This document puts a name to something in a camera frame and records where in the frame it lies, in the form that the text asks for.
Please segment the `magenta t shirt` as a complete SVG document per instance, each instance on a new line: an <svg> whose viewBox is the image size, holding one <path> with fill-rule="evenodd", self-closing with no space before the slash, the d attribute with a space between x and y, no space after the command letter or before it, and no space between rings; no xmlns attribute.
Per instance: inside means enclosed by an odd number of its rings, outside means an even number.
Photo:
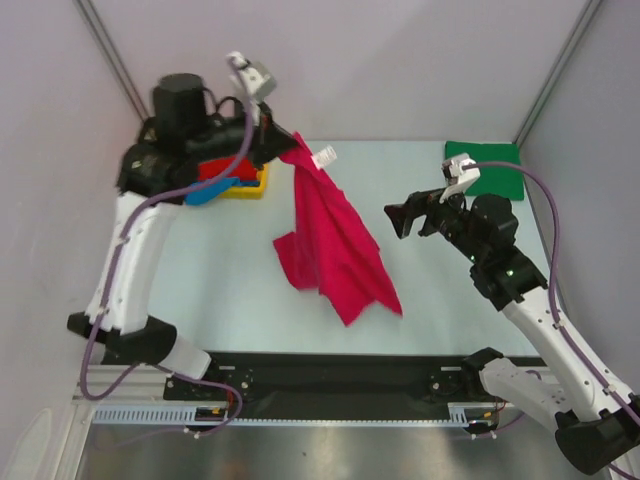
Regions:
<svg viewBox="0 0 640 480"><path fill-rule="evenodd" d="M313 153L300 133L293 138L280 160L294 168L295 228L273 240L287 280L326 297L345 326L374 303L401 316L379 245L326 171L334 152Z"/></svg>

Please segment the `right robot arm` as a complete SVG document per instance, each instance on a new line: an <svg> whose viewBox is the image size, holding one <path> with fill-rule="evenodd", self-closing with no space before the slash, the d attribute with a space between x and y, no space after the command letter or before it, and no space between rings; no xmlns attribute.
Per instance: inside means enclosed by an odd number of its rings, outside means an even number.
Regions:
<svg viewBox="0 0 640 480"><path fill-rule="evenodd" d="M441 235L471 263L474 287L534 346L555 385L522 372L500 352L482 349L463 362L461 388L473 401L497 396L549 430L565 458L593 475L639 445L639 397L615 375L566 314L549 303L550 286L515 244L510 200L485 194L468 203L441 189L414 192L385 206L398 238L422 218L419 236Z"/></svg>

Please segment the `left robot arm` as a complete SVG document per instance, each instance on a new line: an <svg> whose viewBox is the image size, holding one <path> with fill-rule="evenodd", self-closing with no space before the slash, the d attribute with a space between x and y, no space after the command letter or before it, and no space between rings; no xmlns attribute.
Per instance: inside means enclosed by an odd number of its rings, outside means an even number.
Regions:
<svg viewBox="0 0 640 480"><path fill-rule="evenodd" d="M160 366L186 377L197 398L214 397L221 376L211 357L181 337L174 325L148 313L151 286L174 219L199 180L201 166L223 166L252 126L247 159L257 169L296 147L273 119L266 97L276 80L251 67L232 79L232 116L209 113L207 88L195 74L162 77L152 91L154 114L121 160L116 222L100 283L88 307L68 317L70 332L92 338L122 360ZM249 111L239 95L248 93Z"/></svg>

